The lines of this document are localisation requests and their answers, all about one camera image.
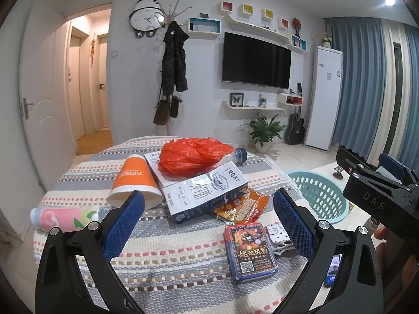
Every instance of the white flower pot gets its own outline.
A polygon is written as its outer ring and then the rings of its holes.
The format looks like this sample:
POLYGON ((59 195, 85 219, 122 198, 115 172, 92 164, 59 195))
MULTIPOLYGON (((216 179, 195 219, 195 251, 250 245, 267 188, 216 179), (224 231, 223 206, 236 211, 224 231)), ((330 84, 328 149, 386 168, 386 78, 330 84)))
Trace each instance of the white flower pot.
POLYGON ((271 143, 263 143, 263 146, 260 145, 259 142, 255 143, 256 151, 260 154, 265 154, 271 148, 271 143))

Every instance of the pink bottle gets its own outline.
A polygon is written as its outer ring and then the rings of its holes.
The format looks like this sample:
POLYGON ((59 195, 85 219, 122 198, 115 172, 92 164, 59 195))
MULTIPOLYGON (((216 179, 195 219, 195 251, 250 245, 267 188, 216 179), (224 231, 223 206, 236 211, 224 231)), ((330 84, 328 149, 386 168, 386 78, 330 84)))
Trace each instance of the pink bottle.
POLYGON ((49 232, 58 226, 63 232, 83 230, 91 221, 101 222, 111 209, 102 206, 82 208, 35 208, 31 222, 35 229, 49 232))

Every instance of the red plastic bag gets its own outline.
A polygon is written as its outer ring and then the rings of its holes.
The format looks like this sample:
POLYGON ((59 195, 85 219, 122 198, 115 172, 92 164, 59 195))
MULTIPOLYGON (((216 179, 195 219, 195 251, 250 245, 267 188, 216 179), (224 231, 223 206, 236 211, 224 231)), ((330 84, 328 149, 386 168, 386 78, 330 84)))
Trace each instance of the red plastic bag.
POLYGON ((192 178, 217 164, 233 149, 213 138, 172 140, 163 146, 158 168, 173 176, 192 178))

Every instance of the metal bolt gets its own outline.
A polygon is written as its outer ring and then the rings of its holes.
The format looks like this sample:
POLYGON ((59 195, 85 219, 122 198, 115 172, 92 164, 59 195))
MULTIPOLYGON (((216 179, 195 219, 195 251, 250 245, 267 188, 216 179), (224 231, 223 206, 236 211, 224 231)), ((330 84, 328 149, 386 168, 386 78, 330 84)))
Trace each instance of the metal bolt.
POLYGON ((329 229, 330 228, 330 224, 327 221, 320 221, 318 223, 318 226, 320 226, 320 228, 322 228, 322 229, 329 229))
POLYGON ((97 228, 99 228, 99 223, 98 223, 98 222, 90 222, 90 223, 87 225, 87 228, 88 228, 89 230, 96 230, 97 228))
POLYGON ((55 235, 57 235, 58 234, 58 232, 59 232, 59 230, 58 230, 58 228, 55 226, 54 228, 52 228, 50 231, 49 231, 49 233, 52 235, 52 236, 55 236, 55 235))
POLYGON ((368 234, 368 229, 365 228, 364 226, 360 226, 359 231, 362 235, 368 234))

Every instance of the panda wall clock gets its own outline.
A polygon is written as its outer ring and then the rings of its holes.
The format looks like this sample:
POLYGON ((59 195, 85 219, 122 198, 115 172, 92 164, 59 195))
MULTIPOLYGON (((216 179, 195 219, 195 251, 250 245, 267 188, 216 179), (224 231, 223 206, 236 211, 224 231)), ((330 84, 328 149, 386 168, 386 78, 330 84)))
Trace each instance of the panda wall clock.
POLYGON ((163 12, 157 0, 139 0, 129 15, 129 22, 136 37, 153 37, 164 22, 163 12))

